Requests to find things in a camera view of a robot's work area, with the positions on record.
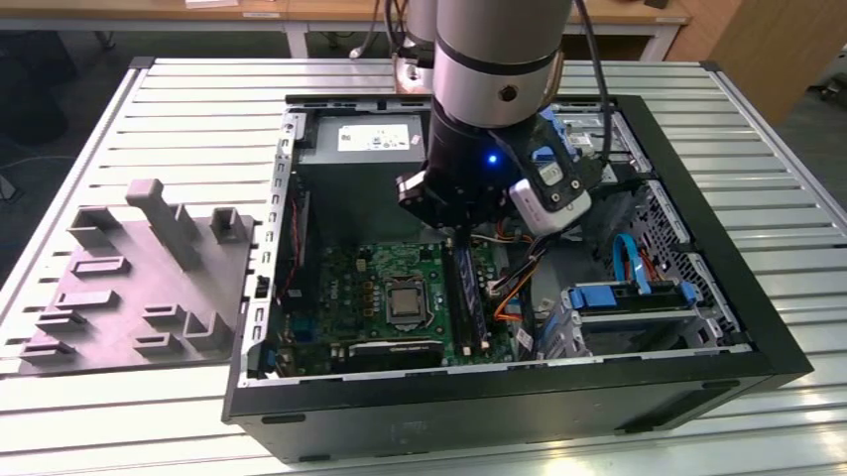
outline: black cable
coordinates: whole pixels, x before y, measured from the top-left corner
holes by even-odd
[[[395,22],[392,22],[392,5],[394,0],[385,0],[385,5],[383,6],[383,22],[385,22],[385,33],[388,34],[388,43],[392,47],[392,54],[398,52],[400,47],[403,46],[403,40],[398,39],[398,35],[395,32]]]
[[[596,46],[596,37],[594,36],[592,19],[588,16],[588,8],[586,0],[574,0],[586,26],[586,38],[588,40],[588,51],[592,54],[594,76],[596,76],[596,89],[599,90],[599,107],[603,113],[603,148],[599,153],[599,160],[608,164],[611,151],[611,103],[608,102],[608,88],[606,87],[606,76],[603,75],[603,66],[599,62],[599,47]]]
[[[407,40],[407,23],[404,22],[404,16],[407,15],[407,5],[410,5],[410,0],[404,0],[403,5],[400,5],[399,0],[394,0],[395,8],[398,9],[398,27],[400,30],[400,34],[403,35],[403,41],[400,45]]]
[[[535,241],[530,245],[530,248],[527,249],[524,260],[512,268],[512,270],[506,275],[506,278],[500,278],[498,280],[498,284],[492,287],[495,291],[503,288],[516,278],[520,281],[523,276],[532,271],[535,265],[539,263],[539,261],[542,261],[542,257],[550,251],[551,245],[559,240],[562,235],[574,230],[578,225],[579,222],[575,221],[562,230],[535,239]]]
[[[373,44],[376,40],[376,35],[373,34],[373,30],[376,28],[376,14],[380,11],[380,0],[373,0],[373,13],[371,14],[371,28],[368,28],[368,35],[365,36],[365,41],[361,42],[361,45],[353,48],[349,51],[349,58],[352,60],[360,58],[364,53],[368,51],[368,48]]]

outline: white label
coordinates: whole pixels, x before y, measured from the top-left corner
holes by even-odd
[[[562,169],[559,168],[559,164],[555,162],[550,162],[546,166],[539,170],[539,175],[542,176],[542,180],[551,186],[562,181],[564,175],[562,173]]]
[[[339,152],[407,151],[407,124],[360,124],[339,129]]]
[[[575,146],[590,146],[592,144],[592,138],[586,133],[571,134],[568,140]]]
[[[279,18],[279,14],[272,12],[252,12],[252,13],[244,12],[241,16],[244,18]]]
[[[564,122],[566,124],[571,124],[572,126],[579,126],[579,127],[599,127],[602,125],[602,123],[599,122],[599,119],[588,119],[588,118],[563,119],[562,122]]]
[[[532,336],[527,333],[523,327],[518,329],[518,342],[530,352],[532,352]]]
[[[400,183],[400,191],[411,190],[412,188],[419,186],[422,183],[424,183],[424,175],[426,175],[426,172],[420,171],[412,176],[412,178],[410,178],[407,181],[402,182]]]

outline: slotted aluminum surface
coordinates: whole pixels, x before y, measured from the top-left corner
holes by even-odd
[[[345,461],[385,474],[834,474],[847,469],[847,239],[804,167],[718,73],[695,63],[604,66],[611,91],[640,94],[759,275],[815,372],[667,433]],[[562,92],[595,93],[571,62]],[[160,178],[195,216],[233,205],[265,215],[285,94],[392,92],[383,60],[160,59],[132,70],[0,294],[0,372],[32,333],[76,243],[79,205],[123,202]],[[253,236],[260,237],[261,230]],[[0,381],[0,474],[265,474],[293,471],[220,423],[225,366]],[[403,463],[404,466],[390,466]]]

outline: motherboard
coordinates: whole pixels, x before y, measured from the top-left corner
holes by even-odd
[[[388,358],[399,354],[412,361],[411,355],[438,356],[427,361],[432,366],[512,360],[506,325],[491,326],[484,353],[467,354],[455,342],[444,246],[400,243],[321,250],[316,306],[284,317],[281,337],[289,344],[280,349],[281,373],[339,373],[339,364],[355,352],[360,361],[367,353],[375,354],[373,368],[364,369],[373,371],[403,368],[403,362]],[[491,245],[475,243],[471,255],[478,281],[486,283],[499,274]]]

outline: power supply label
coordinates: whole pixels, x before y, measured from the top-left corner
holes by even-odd
[[[407,124],[359,124],[339,129],[339,152],[407,151]]]

